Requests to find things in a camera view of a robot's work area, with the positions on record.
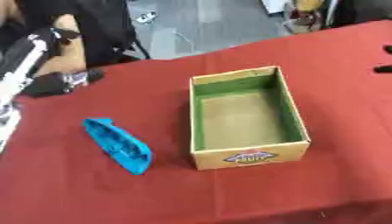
yellow object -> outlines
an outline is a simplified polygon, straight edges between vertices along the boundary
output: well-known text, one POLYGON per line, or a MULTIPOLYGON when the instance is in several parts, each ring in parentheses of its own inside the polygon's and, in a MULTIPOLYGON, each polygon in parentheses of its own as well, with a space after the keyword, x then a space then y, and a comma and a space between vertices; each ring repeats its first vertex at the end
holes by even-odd
POLYGON ((300 11, 315 11, 323 2, 324 0, 296 0, 295 5, 300 11))

box label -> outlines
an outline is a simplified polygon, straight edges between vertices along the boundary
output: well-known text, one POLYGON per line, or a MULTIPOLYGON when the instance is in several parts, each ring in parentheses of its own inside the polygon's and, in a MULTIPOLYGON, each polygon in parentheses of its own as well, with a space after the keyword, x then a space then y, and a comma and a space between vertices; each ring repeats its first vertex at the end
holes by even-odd
POLYGON ((223 161, 229 163, 237 163, 243 165, 251 165, 266 161, 269 158, 275 158, 277 154, 269 153, 266 151, 248 151, 246 153, 234 154, 223 161))

red table cover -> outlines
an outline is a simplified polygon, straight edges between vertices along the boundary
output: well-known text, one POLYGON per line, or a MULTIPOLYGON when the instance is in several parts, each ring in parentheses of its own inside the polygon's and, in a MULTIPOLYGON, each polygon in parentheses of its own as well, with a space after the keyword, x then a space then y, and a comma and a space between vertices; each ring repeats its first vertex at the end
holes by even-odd
POLYGON ((75 93, 23 99, 0 157, 0 223, 390 223, 392 23, 272 39, 200 56, 105 68, 75 93), (196 171, 191 76, 281 66, 312 139, 300 162, 196 171), (133 176, 81 126, 110 117, 146 142, 133 176))

wire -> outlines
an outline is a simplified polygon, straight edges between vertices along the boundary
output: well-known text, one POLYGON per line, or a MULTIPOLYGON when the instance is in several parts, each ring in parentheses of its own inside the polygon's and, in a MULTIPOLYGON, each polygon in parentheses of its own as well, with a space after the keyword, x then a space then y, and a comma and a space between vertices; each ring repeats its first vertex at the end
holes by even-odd
MULTIPOLYGON (((155 26, 161 27, 163 29, 167 28, 167 27, 162 26, 161 24, 155 23, 155 18, 150 23, 141 24, 141 25, 155 25, 155 26)), ((174 35, 180 36, 185 42, 187 42, 189 44, 189 46, 191 47, 191 52, 196 53, 197 50, 196 50, 195 44, 189 38, 187 38, 184 34, 182 34, 181 32, 178 32, 178 31, 172 31, 171 33, 173 33, 174 35)))

white object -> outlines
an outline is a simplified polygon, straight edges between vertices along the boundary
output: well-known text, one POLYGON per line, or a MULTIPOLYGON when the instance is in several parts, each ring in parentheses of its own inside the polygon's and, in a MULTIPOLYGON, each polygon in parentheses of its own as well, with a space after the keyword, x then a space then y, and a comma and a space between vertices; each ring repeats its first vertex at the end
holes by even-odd
POLYGON ((284 5, 291 0, 262 0, 269 14, 284 11, 284 5))
POLYGON ((149 24, 149 23, 152 23, 152 21, 153 21, 157 16, 158 16, 158 14, 157 14, 155 11, 148 11, 148 12, 142 14, 142 16, 138 17, 138 18, 136 19, 136 21, 137 21, 139 24, 142 24, 142 25, 144 25, 144 24, 149 24))
POLYGON ((0 154, 3 152, 10 136, 17 128, 19 121, 20 112, 17 109, 13 109, 5 125, 0 124, 0 154))

